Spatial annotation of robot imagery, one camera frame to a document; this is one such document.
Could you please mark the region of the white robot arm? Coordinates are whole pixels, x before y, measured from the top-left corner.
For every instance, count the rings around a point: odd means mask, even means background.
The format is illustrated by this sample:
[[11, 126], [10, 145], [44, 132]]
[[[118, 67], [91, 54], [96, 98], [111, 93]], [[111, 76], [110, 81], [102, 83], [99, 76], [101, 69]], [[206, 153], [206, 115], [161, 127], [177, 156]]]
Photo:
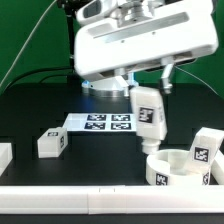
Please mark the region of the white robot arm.
[[169, 91], [172, 70], [218, 47], [215, 0], [92, 0], [77, 12], [74, 67], [89, 94], [126, 95], [133, 74], [162, 71]]

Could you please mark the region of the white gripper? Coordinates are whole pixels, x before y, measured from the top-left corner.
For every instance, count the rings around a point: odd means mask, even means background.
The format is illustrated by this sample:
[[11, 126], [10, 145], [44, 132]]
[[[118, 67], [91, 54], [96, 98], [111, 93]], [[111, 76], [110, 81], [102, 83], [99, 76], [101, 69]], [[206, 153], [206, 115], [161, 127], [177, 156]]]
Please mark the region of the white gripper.
[[[172, 63], [185, 63], [217, 50], [213, 10], [211, 1], [129, 1], [102, 20], [79, 23], [75, 70], [85, 80], [98, 81], [164, 66], [160, 91], [170, 94]], [[137, 85], [131, 76], [116, 76], [115, 80], [125, 97]]]

